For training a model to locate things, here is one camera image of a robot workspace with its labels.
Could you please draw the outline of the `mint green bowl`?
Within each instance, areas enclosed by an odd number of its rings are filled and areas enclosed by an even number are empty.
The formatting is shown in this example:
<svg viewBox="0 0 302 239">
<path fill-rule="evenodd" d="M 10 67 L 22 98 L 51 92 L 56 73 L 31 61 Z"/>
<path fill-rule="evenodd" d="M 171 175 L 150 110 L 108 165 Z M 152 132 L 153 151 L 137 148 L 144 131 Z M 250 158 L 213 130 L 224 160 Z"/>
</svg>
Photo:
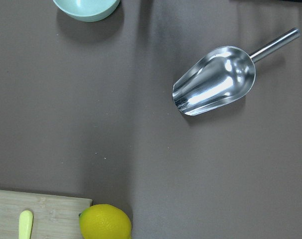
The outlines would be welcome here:
<svg viewBox="0 0 302 239">
<path fill-rule="evenodd" d="M 71 18 L 96 22 L 107 18 L 118 7 L 119 0 L 53 0 L 55 5 Z"/>
</svg>

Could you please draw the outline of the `black box at edge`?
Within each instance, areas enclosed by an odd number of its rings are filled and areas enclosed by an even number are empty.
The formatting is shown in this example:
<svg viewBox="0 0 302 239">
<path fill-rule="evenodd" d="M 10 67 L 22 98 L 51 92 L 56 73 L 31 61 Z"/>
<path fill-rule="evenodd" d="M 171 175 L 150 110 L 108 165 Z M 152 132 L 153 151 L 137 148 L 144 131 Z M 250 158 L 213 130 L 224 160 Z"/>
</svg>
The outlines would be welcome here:
<svg viewBox="0 0 302 239">
<path fill-rule="evenodd" d="M 302 0 L 259 0 L 259 1 L 284 1 L 284 2 L 299 2 L 302 3 Z"/>
</svg>

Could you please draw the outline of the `metal scoop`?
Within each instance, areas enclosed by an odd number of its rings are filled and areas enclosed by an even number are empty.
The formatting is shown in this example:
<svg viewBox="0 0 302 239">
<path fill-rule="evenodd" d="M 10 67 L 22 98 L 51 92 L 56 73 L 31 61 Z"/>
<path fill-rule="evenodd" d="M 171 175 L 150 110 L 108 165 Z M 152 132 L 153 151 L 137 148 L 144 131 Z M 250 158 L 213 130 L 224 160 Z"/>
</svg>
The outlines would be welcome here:
<svg viewBox="0 0 302 239">
<path fill-rule="evenodd" d="M 250 54 L 235 46 L 212 50 L 174 83 L 175 106 L 185 115 L 197 116 L 241 99 L 255 82 L 256 62 L 299 36 L 300 30 L 292 28 Z"/>
</svg>

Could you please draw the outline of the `yellow lemon near scoop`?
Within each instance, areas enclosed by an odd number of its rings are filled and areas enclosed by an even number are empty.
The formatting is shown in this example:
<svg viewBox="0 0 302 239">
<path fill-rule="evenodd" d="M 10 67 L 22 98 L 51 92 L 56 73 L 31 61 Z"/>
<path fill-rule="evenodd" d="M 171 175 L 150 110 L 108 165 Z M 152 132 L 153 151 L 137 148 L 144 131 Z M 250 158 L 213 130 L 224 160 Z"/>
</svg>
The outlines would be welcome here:
<svg viewBox="0 0 302 239">
<path fill-rule="evenodd" d="M 121 209 L 109 204 L 88 207 L 79 214 L 79 227 L 85 239 L 130 239 L 132 223 Z"/>
</svg>

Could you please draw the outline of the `yellow plastic knife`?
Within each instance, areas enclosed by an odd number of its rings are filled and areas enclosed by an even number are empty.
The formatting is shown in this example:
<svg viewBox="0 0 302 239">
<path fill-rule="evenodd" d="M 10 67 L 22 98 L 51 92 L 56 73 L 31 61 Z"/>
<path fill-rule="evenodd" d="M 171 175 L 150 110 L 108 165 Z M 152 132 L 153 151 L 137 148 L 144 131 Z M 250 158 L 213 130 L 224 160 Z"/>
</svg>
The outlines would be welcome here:
<svg viewBox="0 0 302 239">
<path fill-rule="evenodd" d="M 30 239 L 33 227 L 33 212 L 24 210 L 19 215 L 18 221 L 18 238 Z"/>
</svg>

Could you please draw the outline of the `wooden cutting board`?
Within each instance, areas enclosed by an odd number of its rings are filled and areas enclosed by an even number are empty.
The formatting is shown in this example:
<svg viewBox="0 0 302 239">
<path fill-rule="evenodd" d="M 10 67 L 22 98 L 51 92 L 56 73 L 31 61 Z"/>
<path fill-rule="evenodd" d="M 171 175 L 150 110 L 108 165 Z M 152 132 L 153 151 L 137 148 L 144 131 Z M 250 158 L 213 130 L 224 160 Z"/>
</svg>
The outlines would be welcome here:
<svg viewBox="0 0 302 239">
<path fill-rule="evenodd" d="M 93 200 L 0 190 L 0 239 L 18 238 L 19 215 L 33 213 L 32 239 L 81 239 L 79 214 Z"/>
</svg>

